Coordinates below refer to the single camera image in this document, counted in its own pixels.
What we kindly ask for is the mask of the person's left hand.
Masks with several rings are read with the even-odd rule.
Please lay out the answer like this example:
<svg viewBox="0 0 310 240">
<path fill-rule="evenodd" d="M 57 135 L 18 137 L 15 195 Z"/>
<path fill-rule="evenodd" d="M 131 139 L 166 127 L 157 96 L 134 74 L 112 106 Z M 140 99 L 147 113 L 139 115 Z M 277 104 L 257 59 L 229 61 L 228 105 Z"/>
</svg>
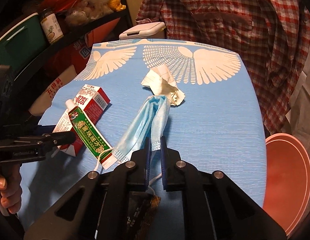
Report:
<svg viewBox="0 0 310 240">
<path fill-rule="evenodd" d="M 16 214 L 22 204 L 20 165 L 0 166 L 0 211 Z"/>
</svg>

